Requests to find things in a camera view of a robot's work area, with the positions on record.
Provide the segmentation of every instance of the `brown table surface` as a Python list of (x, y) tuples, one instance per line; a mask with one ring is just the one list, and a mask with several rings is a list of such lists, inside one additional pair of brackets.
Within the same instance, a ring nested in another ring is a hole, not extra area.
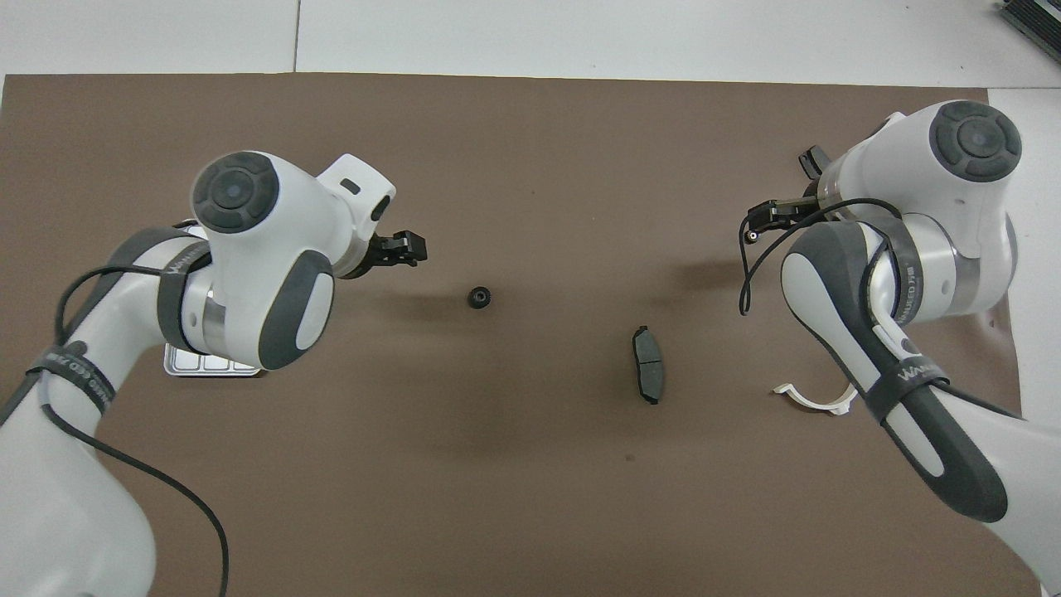
[[(787, 312), (781, 253), (741, 318), (736, 226), (894, 110), (982, 89), (411, 75), (10, 76), (0, 112), (0, 357), (10, 396), (55, 298), (135, 230), (190, 215), (197, 171), (344, 152), (398, 188), (381, 231), (430, 260), (337, 285), (290, 368), (178, 380), (141, 359), (100, 438), (215, 509), (229, 595), (1033, 595), (856, 402)], [(474, 285), (493, 303), (465, 304)], [(1017, 407), (1005, 305), (911, 328), (961, 388)], [(637, 391), (630, 337), (664, 354)], [(152, 595), (210, 595), (194, 507), (106, 462), (158, 545)]]

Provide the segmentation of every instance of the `black strap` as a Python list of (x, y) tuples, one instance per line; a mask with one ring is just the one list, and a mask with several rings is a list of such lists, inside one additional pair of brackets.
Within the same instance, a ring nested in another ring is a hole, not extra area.
[(892, 319), (899, 326), (914, 321), (924, 296), (924, 269), (914, 236), (902, 220), (897, 217), (874, 217), (865, 222), (887, 239), (888, 248), (894, 257), (899, 295), (895, 296), (895, 311)]
[(100, 409), (100, 415), (103, 415), (110, 407), (110, 403), (115, 402), (115, 387), (92, 362), (83, 356), (83, 352), (77, 351), (77, 343), (69, 348), (50, 347), (25, 373), (48, 371), (58, 375), (84, 392), (95, 408)]
[(199, 353), (188, 344), (184, 327), (180, 324), (180, 305), (185, 301), (185, 286), (188, 274), (209, 265), (210, 244), (206, 241), (193, 242), (166, 264), (158, 281), (158, 328), (170, 345), (190, 353)]
[(910, 392), (937, 380), (951, 383), (943, 370), (928, 357), (924, 355), (907, 357), (881, 373), (880, 380), (864, 397), (866, 406), (876, 418), (877, 423), (884, 423), (891, 409), (903, 402)]

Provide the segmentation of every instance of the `white curved plastic piece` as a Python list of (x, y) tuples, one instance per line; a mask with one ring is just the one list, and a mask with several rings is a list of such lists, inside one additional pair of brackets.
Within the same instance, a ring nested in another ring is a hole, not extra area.
[(851, 384), (848, 384), (848, 389), (843, 391), (843, 394), (841, 394), (840, 398), (828, 404), (815, 403), (804, 399), (803, 394), (800, 394), (799, 390), (797, 390), (792, 384), (782, 384), (781, 386), (778, 386), (773, 389), (773, 393), (786, 394), (789, 399), (807, 408), (813, 408), (815, 410), (828, 410), (830, 414), (836, 416), (847, 415), (850, 412), (851, 401), (858, 397), (858, 391), (855, 390), (855, 387)]

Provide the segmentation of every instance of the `white surface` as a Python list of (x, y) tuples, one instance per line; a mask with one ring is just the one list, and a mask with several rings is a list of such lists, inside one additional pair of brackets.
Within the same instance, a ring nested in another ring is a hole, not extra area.
[(1022, 412), (1061, 428), (1061, 89), (991, 89), (991, 104), (1021, 130), (1024, 155), (1007, 189), (1017, 240), (1009, 311), (1021, 374)]
[(297, 17), (298, 0), (0, 0), (0, 74), (291, 71)]
[(302, 0), (298, 70), (1057, 87), (991, 0)]

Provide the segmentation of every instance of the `black round knob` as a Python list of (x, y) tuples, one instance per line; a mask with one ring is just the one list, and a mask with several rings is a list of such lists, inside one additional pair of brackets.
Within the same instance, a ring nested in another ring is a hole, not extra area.
[(472, 310), (482, 310), (490, 304), (490, 288), (485, 285), (476, 285), (468, 293), (468, 306)]

